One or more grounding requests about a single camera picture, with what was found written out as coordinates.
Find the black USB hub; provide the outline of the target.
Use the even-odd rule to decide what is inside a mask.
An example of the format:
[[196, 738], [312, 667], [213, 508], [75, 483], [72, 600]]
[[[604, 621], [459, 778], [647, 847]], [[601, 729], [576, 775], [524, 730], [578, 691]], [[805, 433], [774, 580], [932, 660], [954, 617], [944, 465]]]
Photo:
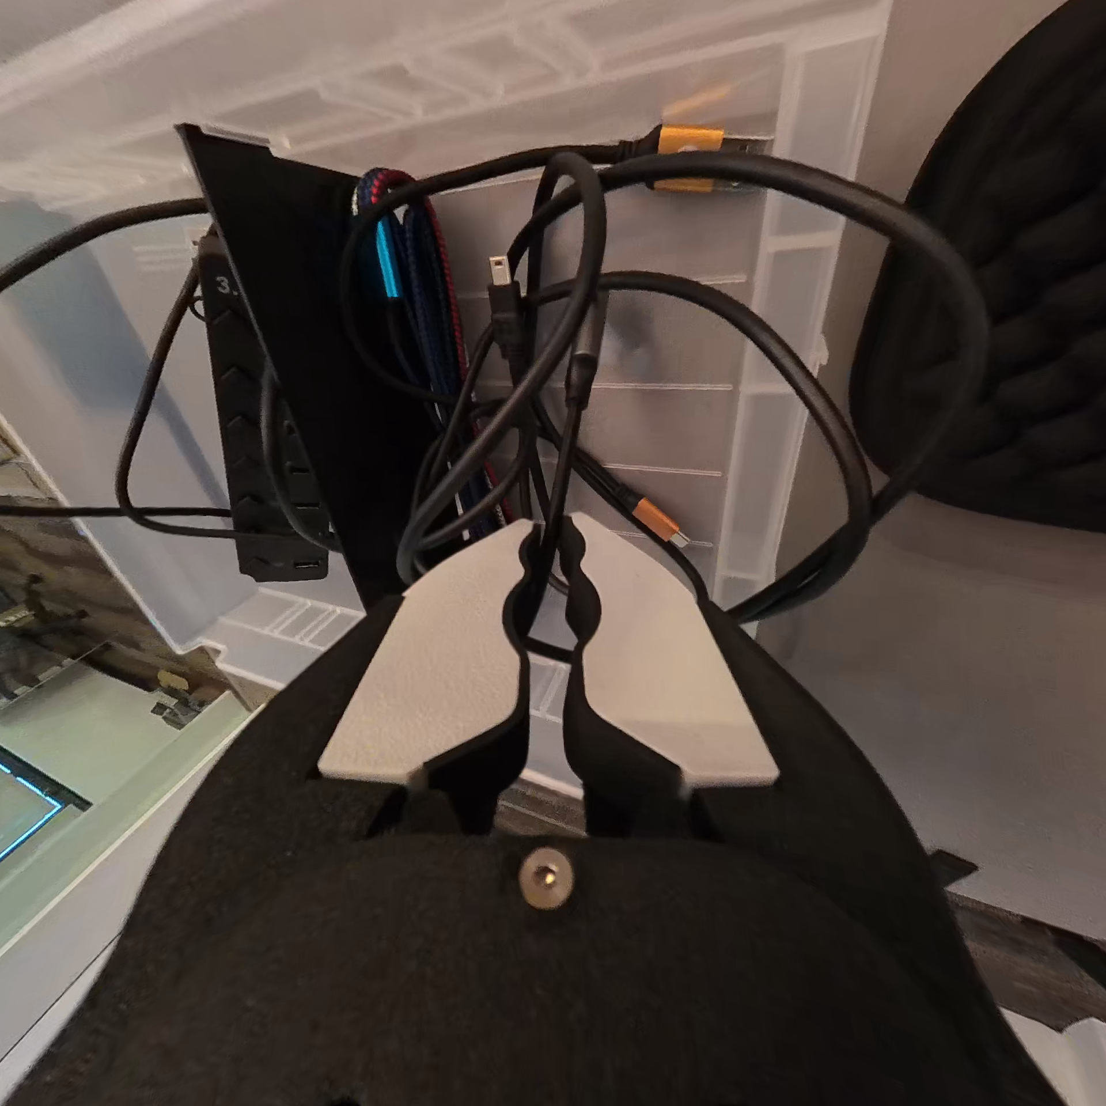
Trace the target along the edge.
[[262, 584], [321, 580], [337, 548], [328, 512], [213, 226], [197, 242], [197, 296], [239, 569]]

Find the clear plastic bin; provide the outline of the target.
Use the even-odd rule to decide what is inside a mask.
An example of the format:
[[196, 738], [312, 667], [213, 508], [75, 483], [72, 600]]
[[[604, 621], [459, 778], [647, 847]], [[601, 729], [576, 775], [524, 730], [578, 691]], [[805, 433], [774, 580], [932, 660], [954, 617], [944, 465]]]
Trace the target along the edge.
[[[854, 176], [891, 2], [2, 2], [2, 263], [93, 213], [195, 196], [175, 124], [359, 174], [429, 174], [516, 148], [605, 143], [657, 122], [771, 139]], [[538, 172], [434, 200], [464, 334], [487, 255]], [[842, 219], [777, 193], [626, 188], [605, 267], [741, 296], [815, 369]], [[2, 294], [2, 415], [56, 493], [108, 504], [120, 437], [208, 219], [110, 234]], [[719, 604], [775, 567], [805, 413], [742, 338], [659, 296], [611, 300], [583, 440], [682, 525]], [[216, 502], [202, 327], [188, 317], [142, 435], [134, 497]], [[310, 584], [239, 573], [227, 541], [125, 519], [87, 533], [168, 646], [205, 645], [279, 687], [351, 626], [338, 559]]]

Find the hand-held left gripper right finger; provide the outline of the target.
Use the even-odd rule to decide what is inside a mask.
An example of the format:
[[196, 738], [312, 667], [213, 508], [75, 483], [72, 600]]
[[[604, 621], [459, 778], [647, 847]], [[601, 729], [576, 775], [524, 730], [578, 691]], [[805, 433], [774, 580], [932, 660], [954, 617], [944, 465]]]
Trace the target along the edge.
[[777, 760], [695, 592], [580, 510], [558, 554], [575, 638], [562, 745], [587, 806], [632, 817], [774, 784]]

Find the black quilted cushion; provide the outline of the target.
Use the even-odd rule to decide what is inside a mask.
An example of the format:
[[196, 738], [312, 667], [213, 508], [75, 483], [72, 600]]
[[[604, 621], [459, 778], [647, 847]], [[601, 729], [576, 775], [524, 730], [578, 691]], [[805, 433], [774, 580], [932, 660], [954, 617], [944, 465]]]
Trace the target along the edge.
[[1058, 6], [949, 118], [906, 205], [974, 273], [986, 379], [919, 493], [1104, 530], [1104, 2]]

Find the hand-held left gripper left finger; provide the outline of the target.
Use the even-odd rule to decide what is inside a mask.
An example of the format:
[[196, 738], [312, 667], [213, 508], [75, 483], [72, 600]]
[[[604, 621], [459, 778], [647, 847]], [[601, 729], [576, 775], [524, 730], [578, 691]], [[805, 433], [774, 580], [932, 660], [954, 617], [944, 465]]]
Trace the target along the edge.
[[518, 629], [541, 538], [530, 519], [407, 588], [321, 753], [321, 776], [441, 792], [492, 817], [529, 755], [530, 663]]

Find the black flat panel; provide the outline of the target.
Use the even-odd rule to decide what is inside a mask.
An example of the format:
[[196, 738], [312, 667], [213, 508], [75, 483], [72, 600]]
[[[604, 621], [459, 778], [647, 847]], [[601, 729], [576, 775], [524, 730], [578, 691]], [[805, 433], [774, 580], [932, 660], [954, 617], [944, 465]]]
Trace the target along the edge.
[[176, 127], [364, 609], [403, 584], [396, 546], [432, 423], [346, 334], [339, 261], [354, 177]]

